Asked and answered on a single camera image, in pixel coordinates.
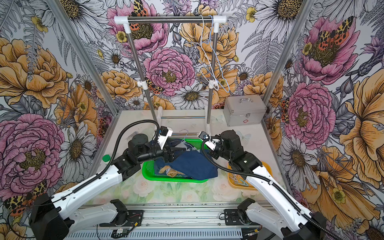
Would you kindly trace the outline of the tan t-shirt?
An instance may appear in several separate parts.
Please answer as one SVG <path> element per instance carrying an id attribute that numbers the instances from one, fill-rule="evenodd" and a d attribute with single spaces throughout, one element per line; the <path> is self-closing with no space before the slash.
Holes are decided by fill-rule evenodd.
<path id="1" fill-rule="evenodd" d="M 171 166 L 164 166 L 159 169 L 160 175 L 167 175 L 168 177 L 175 178 L 175 177 L 186 177 L 186 175 L 182 172 L 179 172 L 175 169 L 173 169 Z"/>

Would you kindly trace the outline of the dark navy t-shirt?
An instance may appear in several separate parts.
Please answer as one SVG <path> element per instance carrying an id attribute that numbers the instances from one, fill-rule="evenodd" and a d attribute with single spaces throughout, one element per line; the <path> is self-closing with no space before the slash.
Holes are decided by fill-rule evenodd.
<path id="1" fill-rule="evenodd" d="M 182 142 L 181 139 L 171 139 L 170 146 L 186 148 L 186 152 L 184 152 L 180 157 L 178 157 L 171 163 L 165 163 L 162 158 L 156 159 L 154 163 L 154 170 L 156 175 L 160 175 L 160 168 L 164 166 L 171 166 L 173 169 L 184 173 L 186 177 L 181 178 L 185 179 L 202 181 L 207 179 L 213 179 L 218 176 L 218 168 L 210 163 L 212 157 L 209 157 L 207 159 L 203 154 L 203 152 L 209 154 L 209 149 L 197 149 L 188 142 Z"/>

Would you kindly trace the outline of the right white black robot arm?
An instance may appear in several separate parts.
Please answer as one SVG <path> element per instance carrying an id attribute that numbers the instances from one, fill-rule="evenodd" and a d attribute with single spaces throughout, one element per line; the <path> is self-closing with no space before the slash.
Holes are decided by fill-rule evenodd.
<path id="1" fill-rule="evenodd" d="M 275 209 L 263 208 L 254 200 L 247 199 L 238 206 L 243 222 L 257 223 L 282 240 L 322 240 L 326 236 L 326 219 L 319 213 L 312 213 L 296 201 L 272 177 L 262 162 L 252 153 L 244 150 L 240 137 L 233 130 L 219 135 L 199 134 L 203 153 L 215 167 L 244 177 L 261 193 Z"/>

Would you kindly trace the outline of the teal clothespin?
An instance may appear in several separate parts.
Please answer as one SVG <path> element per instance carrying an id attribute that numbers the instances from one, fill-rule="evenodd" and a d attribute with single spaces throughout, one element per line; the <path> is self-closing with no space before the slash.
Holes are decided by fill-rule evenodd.
<path id="1" fill-rule="evenodd" d="M 242 178 L 236 178 L 234 180 L 235 185 L 237 186 L 243 186 L 243 187 L 249 187 L 249 184 Z"/>

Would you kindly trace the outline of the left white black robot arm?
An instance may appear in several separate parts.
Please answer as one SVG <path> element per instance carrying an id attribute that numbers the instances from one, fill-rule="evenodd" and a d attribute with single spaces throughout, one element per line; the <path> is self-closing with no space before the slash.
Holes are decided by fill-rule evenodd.
<path id="1" fill-rule="evenodd" d="M 81 210 L 81 206 L 101 192 L 117 185 L 141 169 L 147 161 L 163 159 L 173 162 L 185 151 L 172 146 L 172 140 L 161 137 L 161 144 L 149 142 L 143 134 L 135 135 L 123 154 L 110 160 L 110 166 L 78 187 L 71 187 L 53 196 L 43 194 L 36 198 L 29 220 L 37 240 L 63 240 L 67 235 L 99 224 L 123 226 L 129 220 L 129 211 L 120 200 L 112 200 L 99 207 Z"/>

